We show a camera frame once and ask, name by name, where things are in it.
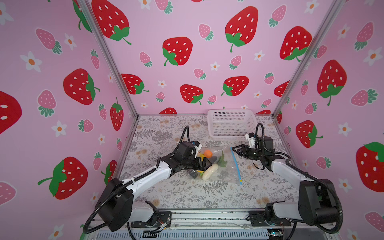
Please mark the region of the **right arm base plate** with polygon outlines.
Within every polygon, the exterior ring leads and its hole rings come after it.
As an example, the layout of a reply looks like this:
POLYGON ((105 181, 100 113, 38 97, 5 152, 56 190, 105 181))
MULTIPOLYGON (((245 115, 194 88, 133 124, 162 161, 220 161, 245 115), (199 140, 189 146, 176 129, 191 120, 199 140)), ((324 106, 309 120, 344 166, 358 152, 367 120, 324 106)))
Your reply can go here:
POLYGON ((250 221, 253 227, 286 227, 292 225, 290 220, 277 218, 266 210, 249 211, 246 220, 250 221))

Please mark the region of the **white plastic basket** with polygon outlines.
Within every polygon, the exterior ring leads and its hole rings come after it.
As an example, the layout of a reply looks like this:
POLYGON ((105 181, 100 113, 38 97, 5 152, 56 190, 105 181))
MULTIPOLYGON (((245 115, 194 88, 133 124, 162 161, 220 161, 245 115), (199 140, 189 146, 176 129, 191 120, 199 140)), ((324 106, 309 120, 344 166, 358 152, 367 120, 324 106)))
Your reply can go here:
POLYGON ((208 131, 214 141, 244 141, 258 124, 250 110, 209 110, 208 131))

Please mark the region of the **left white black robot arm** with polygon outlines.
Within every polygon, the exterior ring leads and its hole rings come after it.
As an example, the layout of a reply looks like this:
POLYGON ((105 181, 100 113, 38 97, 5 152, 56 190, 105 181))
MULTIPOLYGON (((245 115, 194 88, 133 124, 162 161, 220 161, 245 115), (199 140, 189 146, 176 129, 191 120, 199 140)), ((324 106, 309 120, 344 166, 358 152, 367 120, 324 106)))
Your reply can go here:
POLYGON ((201 148, 202 145, 197 141, 181 142, 170 154, 159 157, 154 167, 140 175, 123 181, 112 179, 86 220, 83 233, 90 234, 104 227, 115 232, 128 222, 149 222, 154 225, 158 216, 157 208, 150 202, 135 204, 136 198, 181 171, 206 171, 212 163, 208 158, 198 156, 201 148))

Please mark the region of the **clear zip top bag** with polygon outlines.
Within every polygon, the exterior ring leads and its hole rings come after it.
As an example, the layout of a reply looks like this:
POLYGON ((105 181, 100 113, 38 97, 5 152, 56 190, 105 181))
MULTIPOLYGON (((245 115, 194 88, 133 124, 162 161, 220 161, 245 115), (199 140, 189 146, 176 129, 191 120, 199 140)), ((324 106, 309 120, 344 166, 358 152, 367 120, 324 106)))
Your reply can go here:
POLYGON ((187 170, 186 177, 199 181, 219 181, 242 185, 240 170, 229 146, 202 148, 198 157, 207 158, 212 164, 206 171, 187 170))

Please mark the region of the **green leaf toy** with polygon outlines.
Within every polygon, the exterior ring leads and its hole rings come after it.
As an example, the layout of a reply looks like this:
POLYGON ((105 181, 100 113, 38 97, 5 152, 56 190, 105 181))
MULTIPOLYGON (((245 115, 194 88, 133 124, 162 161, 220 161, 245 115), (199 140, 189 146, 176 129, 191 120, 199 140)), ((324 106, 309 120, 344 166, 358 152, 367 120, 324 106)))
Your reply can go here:
POLYGON ((218 158, 217 165, 221 168, 225 168, 227 166, 227 162, 228 161, 225 160, 225 154, 222 151, 222 155, 218 158))

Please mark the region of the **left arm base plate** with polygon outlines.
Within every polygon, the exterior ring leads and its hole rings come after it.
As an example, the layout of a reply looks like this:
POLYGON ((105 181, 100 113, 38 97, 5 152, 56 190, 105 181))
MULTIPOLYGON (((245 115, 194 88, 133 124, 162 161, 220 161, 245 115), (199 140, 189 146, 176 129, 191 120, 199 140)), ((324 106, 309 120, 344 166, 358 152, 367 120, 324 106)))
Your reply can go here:
POLYGON ((166 228, 171 226, 172 212, 160 211, 155 212, 146 222, 132 222, 132 228, 166 228))

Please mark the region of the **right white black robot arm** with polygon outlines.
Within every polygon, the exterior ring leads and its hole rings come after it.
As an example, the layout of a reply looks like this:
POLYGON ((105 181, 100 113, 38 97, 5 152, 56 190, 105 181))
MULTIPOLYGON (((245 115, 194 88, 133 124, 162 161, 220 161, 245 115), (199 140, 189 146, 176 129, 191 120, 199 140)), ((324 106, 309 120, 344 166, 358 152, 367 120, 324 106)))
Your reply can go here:
POLYGON ((291 163, 291 157, 273 149, 270 137, 252 138, 252 147, 238 145, 232 151, 251 161, 260 161, 265 170, 284 178, 299 191, 297 202, 272 202, 266 205, 263 214, 249 215, 250 220, 262 219, 269 225, 282 219, 316 226, 328 234, 340 231, 343 208, 334 184, 328 179, 318 179, 300 170, 291 163))

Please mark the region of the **orange tangerine toy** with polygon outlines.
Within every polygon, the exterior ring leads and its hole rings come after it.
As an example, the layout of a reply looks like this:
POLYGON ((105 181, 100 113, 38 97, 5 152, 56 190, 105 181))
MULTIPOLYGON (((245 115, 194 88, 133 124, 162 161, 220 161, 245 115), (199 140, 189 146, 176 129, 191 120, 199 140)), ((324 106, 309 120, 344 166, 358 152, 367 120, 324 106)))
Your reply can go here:
POLYGON ((208 159, 210 159, 213 156, 213 153, 211 150, 205 150, 204 151, 204 156, 208 159))

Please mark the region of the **white daikon toy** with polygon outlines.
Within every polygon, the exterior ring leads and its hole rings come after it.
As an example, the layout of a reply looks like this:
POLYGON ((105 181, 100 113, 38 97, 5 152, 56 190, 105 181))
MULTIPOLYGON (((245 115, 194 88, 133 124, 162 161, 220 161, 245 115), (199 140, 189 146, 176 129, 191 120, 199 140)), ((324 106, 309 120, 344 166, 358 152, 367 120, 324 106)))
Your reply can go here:
POLYGON ((217 164, 213 164, 206 171, 204 171, 202 175, 202 180, 208 180, 217 170, 219 166, 217 164))

